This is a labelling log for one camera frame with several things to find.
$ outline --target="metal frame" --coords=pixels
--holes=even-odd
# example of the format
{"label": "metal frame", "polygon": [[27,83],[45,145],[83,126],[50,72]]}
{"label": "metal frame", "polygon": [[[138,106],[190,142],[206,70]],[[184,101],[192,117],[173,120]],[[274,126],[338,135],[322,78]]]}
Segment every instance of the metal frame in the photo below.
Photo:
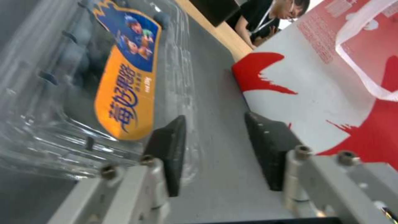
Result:
{"label": "metal frame", "polygon": [[48,224],[164,223],[170,206],[162,161],[148,159],[115,172],[110,180],[80,181]]}

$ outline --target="black machine part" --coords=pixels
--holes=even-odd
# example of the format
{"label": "black machine part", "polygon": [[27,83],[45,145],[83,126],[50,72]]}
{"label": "black machine part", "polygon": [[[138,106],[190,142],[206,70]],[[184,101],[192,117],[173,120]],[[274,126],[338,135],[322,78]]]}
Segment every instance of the black machine part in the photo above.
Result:
{"label": "black machine part", "polygon": [[269,188],[272,191],[281,191],[286,153],[301,145],[301,142],[283,122],[273,121],[253,112],[245,113],[245,122]]}
{"label": "black machine part", "polygon": [[145,156],[152,156],[163,161],[164,174],[170,197],[179,193],[179,184],[184,163],[186,138],[185,116],[180,115],[164,128],[153,131],[146,146]]}
{"label": "black machine part", "polygon": [[245,221],[245,222],[224,222],[213,224],[342,224],[339,218],[297,218],[285,220],[268,220],[268,221]]}

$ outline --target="gray surface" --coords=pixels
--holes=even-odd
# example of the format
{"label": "gray surface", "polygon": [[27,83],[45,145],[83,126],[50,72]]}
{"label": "gray surface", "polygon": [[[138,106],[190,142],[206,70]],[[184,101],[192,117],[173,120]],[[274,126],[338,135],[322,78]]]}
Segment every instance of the gray surface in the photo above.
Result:
{"label": "gray surface", "polygon": [[[254,156],[244,125],[248,108],[230,73],[232,56],[196,22],[189,22],[204,154],[195,181],[171,199],[170,222],[291,217],[282,207],[281,194],[268,190]],[[0,177],[2,223],[45,223],[73,186],[72,181],[8,170]]]}
{"label": "gray surface", "polygon": [[190,35],[205,155],[197,179],[171,199],[171,223],[290,218],[282,195],[268,190],[252,150],[231,54],[192,20]]}
{"label": "gray surface", "polygon": [[70,180],[0,168],[0,223],[46,223],[74,186]]}

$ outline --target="screw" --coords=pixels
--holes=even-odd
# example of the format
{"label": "screw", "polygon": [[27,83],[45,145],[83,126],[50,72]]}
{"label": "screw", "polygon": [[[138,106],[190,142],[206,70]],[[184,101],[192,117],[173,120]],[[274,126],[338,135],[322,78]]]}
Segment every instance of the screw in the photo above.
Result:
{"label": "screw", "polygon": [[112,165],[107,165],[101,169],[101,177],[111,180],[116,177],[116,169]]}
{"label": "screw", "polygon": [[154,157],[152,155],[144,155],[141,157],[140,164],[144,166],[152,166],[154,164]]}
{"label": "screw", "polygon": [[337,161],[341,165],[352,166],[359,161],[359,157],[354,152],[343,150],[337,154]]}
{"label": "screw", "polygon": [[295,147],[295,157],[298,160],[306,160],[312,155],[312,150],[305,145],[298,145]]}

